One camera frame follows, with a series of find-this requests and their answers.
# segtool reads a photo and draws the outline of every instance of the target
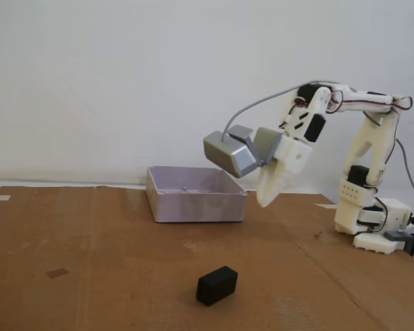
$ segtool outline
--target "gray cable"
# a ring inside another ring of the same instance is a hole
[[[232,118],[230,119],[230,121],[228,121],[228,123],[227,123],[227,125],[226,125],[226,127],[224,128],[224,131],[222,132],[222,141],[224,141],[224,137],[226,136],[226,133],[227,133],[227,131],[228,131],[228,128],[230,127],[230,125],[231,125],[231,123],[235,120],[235,118],[236,117],[238,117],[240,114],[242,114],[243,112],[245,112],[246,110],[248,110],[248,109],[250,109],[250,108],[252,108],[252,107],[254,107],[254,106],[256,106],[256,105],[259,105],[260,103],[263,103],[263,102],[265,102],[265,101],[267,101],[267,100],[270,100],[270,99],[273,99],[273,98],[275,98],[275,97],[279,97],[279,96],[281,96],[281,95],[283,95],[283,94],[286,94],[286,93],[288,93],[288,92],[291,92],[291,91],[293,91],[293,90],[296,90],[297,88],[300,88],[300,87],[302,87],[302,86],[304,86],[304,85],[308,85],[308,84],[312,84],[312,83],[330,83],[330,84],[338,84],[337,82],[335,82],[335,81],[307,81],[306,83],[302,83],[302,84],[299,84],[299,85],[296,85],[296,86],[293,86],[292,88],[287,88],[286,90],[283,90],[283,91],[281,91],[281,92],[278,92],[278,93],[275,93],[275,94],[272,94],[272,95],[269,95],[268,97],[265,97],[265,98],[263,98],[263,99],[260,99],[260,100],[258,100],[258,101],[255,101],[255,102],[253,102],[252,104],[250,104],[250,105],[248,105],[248,106],[246,106],[246,107],[244,107],[244,108],[242,108],[239,112],[237,112],[236,114],[234,114],[233,116],[232,116]]]
[[[406,152],[405,152],[405,147],[403,147],[402,143],[400,142],[399,139],[396,139],[396,142],[399,144],[400,148],[402,149],[402,154],[403,154],[403,160],[405,162],[405,168],[406,168],[406,172],[408,173],[408,178],[409,181],[411,182],[411,185],[413,186],[414,189],[414,181],[413,178],[411,176],[411,173],[409,172],[409,168],[408,168],[408,159],[406,158]]]

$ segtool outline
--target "small dark mark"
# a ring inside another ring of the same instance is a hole
[[[66,270],[65,268],[60,268],[60,269],[55,269],[55,270],[51,270],[48,271],[46,274],[48,275],[49,278],[54,279],[60,276],[63,276],[65,274],[68,274],[69,271]]]

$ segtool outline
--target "red wire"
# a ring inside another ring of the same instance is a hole
[[[378,106],[390,106],[390,107],[392,107],[391,109],[398,108],[400,110],[409,110],[409,109],[411,109],[411,107],[413,107],[413,98],[412,97],[404,97],[404,98],[395,100],[395,101],[399,101],[399,100],[403,100],[403,99],[409,99],[409,101],[410,101],[409,107],[402,107],[402,106],[397,105],[395,102],[392,102],[392,103],[383,103],[383,102],[376,102],[376,101],[369,101],[369,100],[346,100],[346,101],[344,101],[344,93],[343,93],[343,91],[336,90],[334,92],[341,92],[342,100],[339,103],[339,107],[335,111],[333,111],[333,112],[327,111],[326,112],[327,114],[334,114],[335,112],[337,112],[341,108],[342,104],[344,104],[344,103],[367,103],[367,104],[378,105]],[[337,103],[337,101],[334,100],[333,98],[331,98],[330,101],[332,103]]]

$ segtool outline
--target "metal box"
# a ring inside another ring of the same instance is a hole
[[[220,169],[149,167],[146,192],[157,223],[244,219],[247,192]]]

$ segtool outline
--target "black cable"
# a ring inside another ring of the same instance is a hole
[[[372,228],[370,228],[370,230],[371,231],[373,231],[373,232],[378,232],[378,231],[380,231],[381,229],[383,229],[384,228],[384,226],[385,226],[385,223],[386,223],[386,221],[388,220],[388,208],[386,207],[386,205],[382,202],[382,200],[380,200],[379,198],[375,198],[377,201],[379,201],[380,202],[380,204],[383,206],[383,208],[385,209],[385,220],[384,220],[384,222],[382,223],[382,225],[380,226],[380,228],[379,229],[377,229],[377,230],[374,230],[374,229],[372,229]]]

